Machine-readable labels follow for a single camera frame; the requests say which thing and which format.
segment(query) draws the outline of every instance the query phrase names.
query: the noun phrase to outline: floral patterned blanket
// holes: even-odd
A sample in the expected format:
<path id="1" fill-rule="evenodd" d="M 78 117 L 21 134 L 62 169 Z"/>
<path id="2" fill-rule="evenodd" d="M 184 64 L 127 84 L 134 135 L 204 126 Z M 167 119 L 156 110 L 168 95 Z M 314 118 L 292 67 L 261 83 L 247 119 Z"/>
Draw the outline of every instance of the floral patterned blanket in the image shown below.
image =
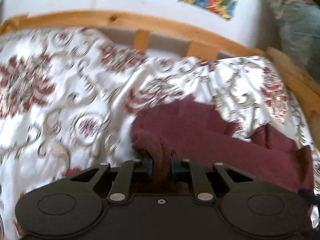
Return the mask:
<path id="1" fill-rule="evenodd" d="M 136 113 L 187 97 L 237 122 L 235 138 L 248 141 L 271 123 L 298 147 L 311 145 L 320 191 L 320 154 L 306 119 L 263 57 L 146 57 L 95 29 L 25 30 L 0 37 L 0 75 L 0 239 L 23 235 L 14 208 L 26 192 L 135 158 Z M 314 226 L 317 218 L 315 209 Z"/>

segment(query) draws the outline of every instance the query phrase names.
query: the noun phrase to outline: circular plate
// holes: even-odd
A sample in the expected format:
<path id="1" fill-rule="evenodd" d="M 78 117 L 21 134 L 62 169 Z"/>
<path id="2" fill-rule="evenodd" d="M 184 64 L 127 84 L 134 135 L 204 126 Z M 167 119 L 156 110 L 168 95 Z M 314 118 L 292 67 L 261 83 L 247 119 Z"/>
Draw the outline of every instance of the circular plate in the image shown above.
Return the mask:
<path id="1" fill-rule="evenodd" d="M 16 218 L 23 230 L 41 236 L 66 236 L 92 225 L 102 212 L 94 192 L 48 194 L 35 190 L 16 205 Z"/>
<path id="2" fill-rule="evenodd" d="M 221 213 L 235 227 L 256 236 L 284 236 L 302 229 L 307 206 L 293 192 L 228 193 Z"/>

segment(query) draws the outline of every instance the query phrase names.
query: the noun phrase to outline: red cloth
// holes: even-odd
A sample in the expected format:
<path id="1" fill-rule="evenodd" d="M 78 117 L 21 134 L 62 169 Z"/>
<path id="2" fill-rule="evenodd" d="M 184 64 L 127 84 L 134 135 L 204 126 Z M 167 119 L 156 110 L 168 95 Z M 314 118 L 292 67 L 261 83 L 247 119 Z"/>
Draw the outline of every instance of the red cloth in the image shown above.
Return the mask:
<path id="1" fill-rule="evenodd" d="M 204 166 L 222 162 L 265 181 L 297 192 L 313 191 L 309 146 L 295 142 L 271 125 L 260 127 L 252 142 L 232 138 L 236 124 L 221 119 L 214 106 L 185 99 L 140 111 L 132 124 L 134 150 L 146 150 L 154 160 L 154 174 L 169 174 L 170 154 L 197 160 Z"/>

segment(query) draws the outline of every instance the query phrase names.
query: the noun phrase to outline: fabric fold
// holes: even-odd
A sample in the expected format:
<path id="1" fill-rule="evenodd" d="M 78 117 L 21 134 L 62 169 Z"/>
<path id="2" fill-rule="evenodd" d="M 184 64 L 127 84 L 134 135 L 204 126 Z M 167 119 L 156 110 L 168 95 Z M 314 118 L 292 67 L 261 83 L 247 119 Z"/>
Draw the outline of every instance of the fabric fold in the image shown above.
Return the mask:
<path id="1" fill-rule="evenodd" d="M 172 108 L 168 104 L 145 110 L 132 125 L 133 149 L 151 154 L 155 174 L 169 172 L 164 165 L 175 150 L 180 159 L 190 158 L 204 166 L 222 162 L 294 192 L 313 190 L 309 146 L 298 150 L 292 139 L 269 124 L 257 129 L 253 142 L 245 142 L 225 132 L 234 124 L 223 121 L 214 106 L 185 99 L 172 103 Z"/>

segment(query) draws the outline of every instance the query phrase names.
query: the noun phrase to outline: wooden bed frame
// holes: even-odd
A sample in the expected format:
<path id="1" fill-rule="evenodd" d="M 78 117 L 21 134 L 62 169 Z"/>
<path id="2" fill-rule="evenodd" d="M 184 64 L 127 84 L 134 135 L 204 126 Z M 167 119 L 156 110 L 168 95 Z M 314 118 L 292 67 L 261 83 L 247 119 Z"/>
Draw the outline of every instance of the wooden bed frame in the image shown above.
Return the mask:
<path id="1" fill-rule="evenodd" d="M 23 29 L 68 26 L 118 26 L 136 30 L 134 47 L 141 52 L 148 48 L 151 32 L 183 38 L 189 41 L 186 56 L 201 59 L 216 59 L 219 52 L 235 57 L 260 55 L 268 57 L 278 70 L 284 84 L 297 97 L 308 119 L 315 144 L 320 147 L 320 85 L 305 71 L 294 66 L 292 61 L 275 49 L 267 52 L 249 49 L 215 33 L 192 25 L 122 11 L 70 11 L 35 17 L 20 15 L 6 20 L 0 26 L 0 34 Z"/>

